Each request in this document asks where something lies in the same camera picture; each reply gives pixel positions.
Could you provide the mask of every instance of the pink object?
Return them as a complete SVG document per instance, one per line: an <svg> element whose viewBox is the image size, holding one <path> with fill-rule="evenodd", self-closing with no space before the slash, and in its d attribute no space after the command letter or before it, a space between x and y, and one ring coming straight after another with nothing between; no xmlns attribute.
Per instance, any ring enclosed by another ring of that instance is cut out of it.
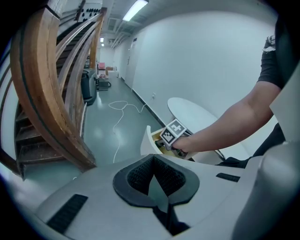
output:
<svg viewBox="0 0 300 240"><path fill-rule="evenodd" d="M99 70L105 70L105 63L104 62L99 62L98 63L98 69Z"/></svg>

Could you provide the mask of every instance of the white door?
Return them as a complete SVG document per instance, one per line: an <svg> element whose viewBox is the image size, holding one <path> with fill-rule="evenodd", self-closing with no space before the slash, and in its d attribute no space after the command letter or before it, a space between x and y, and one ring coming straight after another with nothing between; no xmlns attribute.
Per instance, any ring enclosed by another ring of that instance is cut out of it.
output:
<svg viewBox="0 0 300 240"><path fill-rule="evenodd" d="M133 40L130 46L129 55L127 59L127 69L125 83L132 89L133 80L135 77L135 69L138 62L140 50L143 43L145 32L140 32Z"/></svg>

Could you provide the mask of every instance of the black and white marker cube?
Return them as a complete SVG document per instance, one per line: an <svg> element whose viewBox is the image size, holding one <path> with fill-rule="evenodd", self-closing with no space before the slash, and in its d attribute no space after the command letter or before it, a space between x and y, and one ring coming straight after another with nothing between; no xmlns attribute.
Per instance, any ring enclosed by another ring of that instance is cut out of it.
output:
<svg viewBox="0 0 300 240"><path fill-rule="evenodd" d="M170 122L161 132L160 137L164 142L171 146L185 131L186 127L177 119Z"/></svg>

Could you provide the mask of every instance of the black sleeve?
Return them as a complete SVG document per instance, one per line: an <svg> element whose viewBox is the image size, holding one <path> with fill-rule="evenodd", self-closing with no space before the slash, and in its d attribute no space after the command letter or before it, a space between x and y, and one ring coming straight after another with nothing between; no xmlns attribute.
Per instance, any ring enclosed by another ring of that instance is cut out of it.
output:
<svg viewBox="0 0 300 240"><path fill-rule="evenodd" d="M267 38L264 49L270 46L275 47L274 45L271 44L271 42ZM268 52L263 51L261 67L262 70L258 78L258 82L259 81L270 82L275 84L279 88L283 89L284 81L279 72L278 63L276 59L276 50L268 51Z"/></svg>

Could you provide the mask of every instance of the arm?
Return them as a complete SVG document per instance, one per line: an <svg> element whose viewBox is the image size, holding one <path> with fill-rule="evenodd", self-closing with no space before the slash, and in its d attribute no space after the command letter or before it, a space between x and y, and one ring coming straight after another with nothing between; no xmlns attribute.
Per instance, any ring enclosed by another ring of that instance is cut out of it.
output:
<svg viewBox="0 0 300 240"><path fill-rule="evenodd" d="M230 147L251 136L273 116L270 104L281 89L270 82L257 82L251 92L231 106L209 127L177 140L173 147L184 152Z"/></svg>

